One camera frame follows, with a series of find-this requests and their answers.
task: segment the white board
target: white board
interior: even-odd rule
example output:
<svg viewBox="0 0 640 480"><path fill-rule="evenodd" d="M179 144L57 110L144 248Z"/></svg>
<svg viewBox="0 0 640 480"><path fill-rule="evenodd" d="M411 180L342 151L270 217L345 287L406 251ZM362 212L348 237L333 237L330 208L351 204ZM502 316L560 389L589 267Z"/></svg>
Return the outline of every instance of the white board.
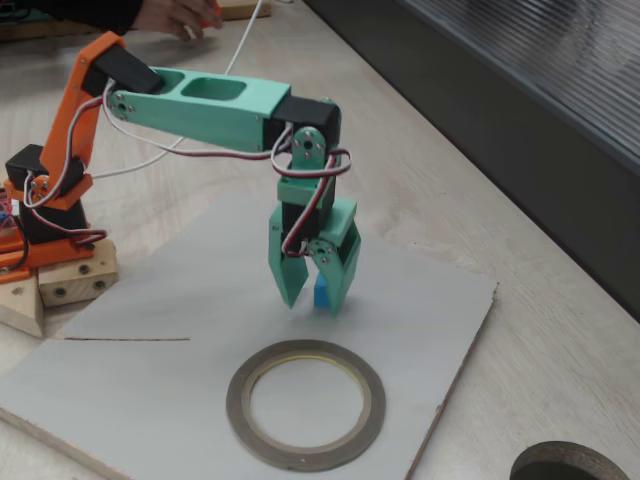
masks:
<svg viewBox="0 0 640 480"><path fill-rule="evenodd" d="M0 379L3 418L110 478L405 478L496 283L364 236L338 319L313 309L311 284L290 311L267 265L270 213L256 200L227 198L145 265L125 269L65 333L160 341L49 340ZM360 458L335 470L268 466L228 424L225 397L237 368L261 348L297 338L352 350L384 383L382 432ZM325 383L318 394L327 401L348 394L332 391L347 388L337 385ZM341 415L322 418L317 428L340 431L338 421Z"/></svg>

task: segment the dark object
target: dark object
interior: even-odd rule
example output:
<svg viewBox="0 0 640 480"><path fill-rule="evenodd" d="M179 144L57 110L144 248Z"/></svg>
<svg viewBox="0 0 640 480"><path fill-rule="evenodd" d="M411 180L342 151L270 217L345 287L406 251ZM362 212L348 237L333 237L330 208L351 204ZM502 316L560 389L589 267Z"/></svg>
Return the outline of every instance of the dark object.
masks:
<svg viewBox="0 0 640 480"><path fill-rule="evenodd" d="M138 16L142 0L20 0L22 8L35 8L58 20L91 25L124 35Z"/></svg>
<svg viewBox="0 0 640 480"><path fill-rule="evenodd" d="M18 228L20 236L22 237L22 257L15 265L6 267L9 271L17 270L18 268L20 268L22 265L24 265L24 262L26 262L27 258L29 257L29 242L27 241L27 236L24 233L24 228L22 228L22 223L20 223L20 220L18 220L16 217L13 217L13 223Z"/></svg>
<svg viewBox="0 0 640 480"><path fill-rule="evenodd" d="M545 442L526 449L515 461L510 480L629 480L595 450L568 442Z"/></svg>
<svg viewBox="0 0 640 480"><path fill-rule="evenodd" d="M306 2L640 321L638 157L402 3Z"/></svg>
<svg viewBox="0 0 640 480"><path fill-rule="evenodd" d="M97 97L102 94L109 77L115 80L116 89L134 93L154 93L164 84L160 75L120 45L112 46L93 61L82 89Z"/></svg>
<svg viewBox="0 0 640 480"><path fill-rule="evenodd" d="M49 172L40 163L41 153L42 147L40 145L28 145L6 163L9 179L17 188L21 188L24 185L28 171L32 171L35 177L39 175L48 175ZM83 175L84 167L82 166L82 162L76 159L72 160L67 176L62 182L60 193L62 195L67 193L82 179ZM49 220L63 228L70 230L87 228L87 220L80 200L66 211L41 207L38 208L38 213L46 220ZM51 228L48 225L43 224L34 217L33 212L31 212L30 209L24 206L20 208L20 220L22 222L22 227L24 228L22 233L23 235L26 235L29 243L32 245L51 242L53 240L61 240L69 236L60 230L56 230L55 228Z"/></svg>
<svg viewBox="0 0 640 480"><path fill-rule="evenodd" d="M87 219L84 215L84 207L82 202L78 200L69 210L58 210L56 208L40 207L38 213L45 220L59 225L62 228L76 230L79 228L87 228ZM22 207L20 209L20 219L24 224L24 230L27 238L32 245L40 243L52 242L54 240L62 240L70 235L61 232L55 228L51 228L38 220L30 208Z"/></svg>
<svg viewBox="0 0 640 480"><path fill-rule="evenodd" d="M266 149L272 148L285 124L290 122L294 132L302 127L314 127L324 136L327 147L333 148L340 141L340 121L337 105L289 95L265 122L263 144Z"/></svg>
<svg viewBox="0 0 640 480"><path fill-rule="evenodd" d="M43 147L40 145L27 145L7 161L7 175L16 188L23 188L29 171L33 172L34 178L40 175L49 175L49 171L40 163L42 150ZM76 183L82 180L83 175L84 166L82 162L75 158L72 159L69 171L60 187L60 195L63 196L71 190Z"/></svg>
<svg viewBox="0 0 640 480"><path fill-rule="evenodd" d="M251 390L260 376L278 363L301 355L326 358L340 365L357 379L364 397L364 408L355 427L340 439L319 447L289 447L264 433L258 435L250 411ZM353 352L318 340L290 340L259 351L238 369L227 392L227 416L240 441L261 460L286 470L318 472L356 459L380 433L385 409L386 397L378 374Z"/></svg>

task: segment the cutout hole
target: cutout hole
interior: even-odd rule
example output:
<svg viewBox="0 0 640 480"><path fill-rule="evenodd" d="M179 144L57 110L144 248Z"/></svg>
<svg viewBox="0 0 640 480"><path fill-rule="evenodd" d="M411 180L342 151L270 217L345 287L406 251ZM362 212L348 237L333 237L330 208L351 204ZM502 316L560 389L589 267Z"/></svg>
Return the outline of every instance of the cutout hole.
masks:
<svg viewBox="0 0 640 480"><path fill-rule="evenodd" d="M618 466L590 448L545 442L527 448L511 469L511 480L629 480Z"/></svg>
<svg viewBox="0 0 640 480"><path fill-rule="evenodd" d="M185 97L207 100L234 100L247 88L247 84L237 80L221 78L196 78L182 90Z"/></svg>
<svg viewBox="0 0 640 480"><path fill-rule="evenodd" d="M184 80L184 73L162 69L158 69L155 72L162 77L162 80L164 80L162 88L157 92L158 95L169 93L171 90L176 88L182 80Z"/></svg>

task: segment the blue cube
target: blue cube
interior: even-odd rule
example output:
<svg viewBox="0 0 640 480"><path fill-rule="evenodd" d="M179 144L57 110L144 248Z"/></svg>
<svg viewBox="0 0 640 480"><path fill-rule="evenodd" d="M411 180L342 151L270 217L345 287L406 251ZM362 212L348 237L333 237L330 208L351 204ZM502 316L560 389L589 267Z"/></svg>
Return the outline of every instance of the blue cube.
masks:
<svg viewBox="0 0 640 480"><path fill-rule="evenodd" d="M313 289L313 305L316 308L329 308L329 295L327 295L327 280L318 272L316 286Z"/></svg>

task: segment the wooden table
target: wooden table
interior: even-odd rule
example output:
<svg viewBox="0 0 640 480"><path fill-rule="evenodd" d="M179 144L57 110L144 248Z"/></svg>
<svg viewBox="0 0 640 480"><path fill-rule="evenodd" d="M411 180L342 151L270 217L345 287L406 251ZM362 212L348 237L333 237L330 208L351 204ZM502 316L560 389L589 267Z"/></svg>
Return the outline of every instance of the wooden table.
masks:
<svg viewBox="0 0 640 480"><path fill-rule="evenodd" d="M221 72L244 26L229 23L191 45L145 34L128 43L151 65ZM88 40L0 46L2 158L45 140ZM500 282L416 478L506 480L516 456L545 440L586 444L640 478L640 325L304 4L274 6L258 21L234 73L285 81L342 107L343 143L356 157L339 184L358 200L364 230ZM91 171L153 153L101 121ZM85 207L127 268L226 192L272 200L275 181L267 163L167 157L98 181ZM55 312L50 333L73 310ZM38 345L0 325L0 373ZM0 423L0 480L43 478L99 477Z"/></svg>

